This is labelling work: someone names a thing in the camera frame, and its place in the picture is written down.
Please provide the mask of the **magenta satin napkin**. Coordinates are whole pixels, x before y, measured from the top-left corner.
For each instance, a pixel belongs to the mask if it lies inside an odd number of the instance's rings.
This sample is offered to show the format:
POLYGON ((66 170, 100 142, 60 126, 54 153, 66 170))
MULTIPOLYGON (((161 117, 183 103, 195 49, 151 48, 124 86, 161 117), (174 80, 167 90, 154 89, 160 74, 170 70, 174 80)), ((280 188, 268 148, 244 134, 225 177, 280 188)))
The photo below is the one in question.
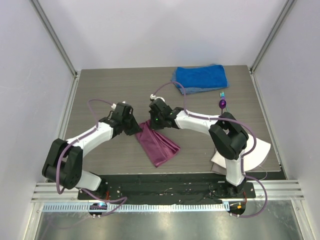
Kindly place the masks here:
POLYGON ((150 120, 140 123, 142 131, 136 133, 135 137, 150 162, 158 168, 175 157, 181 148, 165 135, 151 129, 150 123, 150 120))

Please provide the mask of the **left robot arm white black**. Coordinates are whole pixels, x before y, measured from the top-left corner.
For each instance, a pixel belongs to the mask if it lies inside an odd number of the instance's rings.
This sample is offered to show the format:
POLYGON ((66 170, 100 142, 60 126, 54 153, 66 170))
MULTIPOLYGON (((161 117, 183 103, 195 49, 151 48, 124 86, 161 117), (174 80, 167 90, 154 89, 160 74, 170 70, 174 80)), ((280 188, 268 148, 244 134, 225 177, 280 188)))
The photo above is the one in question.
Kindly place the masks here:
POLYGON ((98 120, 89 130, 67 140, 54 140, 43 165, 42 175, 56 183, 59 194, 66 189, 77 188, 89 191, 97 200, 102 199, 108 191, 108 184, 101 176, 83 170, 83 158, 121 133, 132 136, 142 132, 133 112, 133 107, 126 102, 113 104, 110 115, 98 120))

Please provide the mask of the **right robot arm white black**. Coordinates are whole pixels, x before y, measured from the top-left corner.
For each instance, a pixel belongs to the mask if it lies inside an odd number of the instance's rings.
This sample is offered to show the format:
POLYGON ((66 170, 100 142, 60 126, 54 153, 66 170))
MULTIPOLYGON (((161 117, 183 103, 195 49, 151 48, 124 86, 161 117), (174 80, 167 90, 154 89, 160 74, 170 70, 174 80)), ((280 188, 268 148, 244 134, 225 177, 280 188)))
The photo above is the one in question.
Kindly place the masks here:
POLYGON ((233 198, 244 191, 246 177, 243 157, 249 135, 228 112, 220 116, 196 115, 182 107, 172 109, 162 97, 150 96, 150 127, 153 130, 175 128, 192 130, 211 137, 217 154, 225 161, 226 193, 233 198))

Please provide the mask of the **iridescent purple spoon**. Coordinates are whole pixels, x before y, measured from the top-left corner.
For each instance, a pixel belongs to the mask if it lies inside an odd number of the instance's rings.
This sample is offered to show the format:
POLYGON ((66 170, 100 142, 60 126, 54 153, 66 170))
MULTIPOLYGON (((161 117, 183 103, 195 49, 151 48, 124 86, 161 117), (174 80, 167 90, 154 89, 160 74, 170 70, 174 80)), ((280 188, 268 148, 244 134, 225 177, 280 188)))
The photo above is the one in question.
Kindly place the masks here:
POLYGON ((218 104, 218 105, 219 105, 221 114, 223 114, 224 110, 227 109, 227 102, 226 102, 226 100, 225 100, 225 99, 221 99, 221 100, 219 101, 219 104, 218 104))

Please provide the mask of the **iridescent fork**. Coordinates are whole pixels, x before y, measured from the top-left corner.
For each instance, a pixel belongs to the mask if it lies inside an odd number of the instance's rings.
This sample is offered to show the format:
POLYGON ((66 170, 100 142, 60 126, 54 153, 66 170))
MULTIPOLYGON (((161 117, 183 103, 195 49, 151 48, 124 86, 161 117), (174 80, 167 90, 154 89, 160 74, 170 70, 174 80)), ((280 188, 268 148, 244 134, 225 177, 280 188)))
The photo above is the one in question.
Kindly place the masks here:
POLYGON ((229 108, 227 105, 227 100, 224 91, 220 92, 220 101, 219 101, 219 108, 223 112, 225 110, 226 112, 229 112, 229 108))

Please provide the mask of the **white folded cloth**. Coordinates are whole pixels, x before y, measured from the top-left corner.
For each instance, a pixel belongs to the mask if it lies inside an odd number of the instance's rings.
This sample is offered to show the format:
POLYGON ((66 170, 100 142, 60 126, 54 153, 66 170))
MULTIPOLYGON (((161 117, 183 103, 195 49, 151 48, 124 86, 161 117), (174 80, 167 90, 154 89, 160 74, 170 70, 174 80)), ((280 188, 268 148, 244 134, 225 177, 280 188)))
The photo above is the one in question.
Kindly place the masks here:
MULTIPOLYGON (((250 171, 260 166, 267 158, 271 144, 259 138, 256 139, 256 146, 254 150, 243 157, 243 170, 250 171)), ((225 175, 227 170, 241 171, 241 155, 238 160, 225 160, 225 158, 216 150, 211 162, 213 163, 211 171, 220 175, 225 175)))

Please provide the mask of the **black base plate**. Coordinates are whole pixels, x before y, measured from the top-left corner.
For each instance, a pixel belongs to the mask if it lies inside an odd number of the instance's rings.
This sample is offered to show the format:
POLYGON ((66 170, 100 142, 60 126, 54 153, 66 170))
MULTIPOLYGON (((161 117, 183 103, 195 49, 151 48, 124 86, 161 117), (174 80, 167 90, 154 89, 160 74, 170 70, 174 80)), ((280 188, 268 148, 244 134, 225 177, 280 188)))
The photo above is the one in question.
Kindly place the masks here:
POLYGON ((107 183, 105 197, 127 197, 128 205, 204 205, 256 197, 253 183, 246 182, 236 193, 215 173, 114 174, 102 179, 107 183))

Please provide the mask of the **aluminium frame post left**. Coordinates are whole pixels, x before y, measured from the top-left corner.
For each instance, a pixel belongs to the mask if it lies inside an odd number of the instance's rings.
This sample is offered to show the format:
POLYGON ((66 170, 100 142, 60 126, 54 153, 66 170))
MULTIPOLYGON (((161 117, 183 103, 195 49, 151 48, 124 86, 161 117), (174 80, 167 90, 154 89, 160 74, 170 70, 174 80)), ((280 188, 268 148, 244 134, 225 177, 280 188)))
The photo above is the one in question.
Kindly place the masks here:
POLYGON ((72 64, 66 50, 64 49, 56 31, 54 30, 47 14, 45 13, 41 3, 38 0, 30 0, 30 4, 32 5, 33 9, 35 10, 36 14, 38 15, 40 21, 42 22, 45 30, 47 31, 49 37, 51 38, 53 44, 55 45, 57 51, 59 52, 62 60, 64 61, 65 65, 67 66, 68 70, 70 71, 71 75, 75 78, 77 76, 77 70, 75 69, 74 65, 72 64))

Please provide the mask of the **aluminium frame post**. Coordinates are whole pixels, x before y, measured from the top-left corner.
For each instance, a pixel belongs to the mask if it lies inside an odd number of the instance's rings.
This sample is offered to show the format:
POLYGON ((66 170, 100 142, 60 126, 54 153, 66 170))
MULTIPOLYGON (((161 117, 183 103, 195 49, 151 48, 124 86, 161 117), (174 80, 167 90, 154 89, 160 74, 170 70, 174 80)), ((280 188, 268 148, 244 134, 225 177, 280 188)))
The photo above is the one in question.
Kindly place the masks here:
POLYGON ((36 14, 38 15, 40 21, 42 22, 45 30, 47 31, 49 37, 51 38, 53 44, 55 45, 57 51, 59 52, 62 60, 64 61, 65 65, 67 66, 68 70, 70 71, 71 75, 75 78, 77 76, 77 70, 75 69, 74 65, 72 64, 66 50, 64 49, 56 31, 54 30, 47 14, 45 13, 41 3, 38 0, 30 0, 30 4, 32 5, 33 9, 35 10, 36 14))
POLYGON ((278 17, 276 18, 271 30, 269 31, 262 47, 260 48, 255 60, 253 61, 252 66, 249 68, 249 72, 253 74, 258 66, 260 65, 261 61, 263 60, 267 50, 275 40, 278 32, 280 31, 282 25, 284 24, 286 18, 292 11, 294 5, 296 4, 296 0, 286 0, 285 4, 283 5, 278 17))

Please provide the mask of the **aluminium front rail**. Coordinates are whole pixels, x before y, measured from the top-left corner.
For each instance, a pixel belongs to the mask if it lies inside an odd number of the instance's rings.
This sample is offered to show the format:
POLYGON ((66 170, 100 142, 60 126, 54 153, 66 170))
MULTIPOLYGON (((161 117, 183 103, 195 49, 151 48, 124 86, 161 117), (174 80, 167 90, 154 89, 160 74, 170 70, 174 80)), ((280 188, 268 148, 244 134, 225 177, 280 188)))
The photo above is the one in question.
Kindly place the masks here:
MULTIPOLYGON (((263 180, 263 187, 269 200, 304 200, 304 194, 297 180, 263 180)), ((37 183, 31 197, 31 202, 69 202, 76 201, 78 190, 66 189, 62 194, 57 193, 53 182, 37 183)))

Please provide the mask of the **aluminium frame post right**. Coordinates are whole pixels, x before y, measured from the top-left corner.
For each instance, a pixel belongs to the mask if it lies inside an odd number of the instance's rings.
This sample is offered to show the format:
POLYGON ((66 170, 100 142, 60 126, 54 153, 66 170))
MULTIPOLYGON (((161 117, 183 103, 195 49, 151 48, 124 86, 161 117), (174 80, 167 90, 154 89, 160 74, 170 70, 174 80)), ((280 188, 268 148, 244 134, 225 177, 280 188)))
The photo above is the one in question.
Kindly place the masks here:
POLYGON ((292 11, 294 5, 296 4, 296 0, 286 0, 285 4, 283 5, 278 17, 276 18, 271 30, 269 31, 262 47, 260 48, 255 60, 253 61, 252 66, 249 68, 249 72, 253 74, 258 66, 260 65, 261 61, 263 60, 267 50, 275 40, 278 32, 280 31, 282 25, 284 24, 286 18, 292 11))

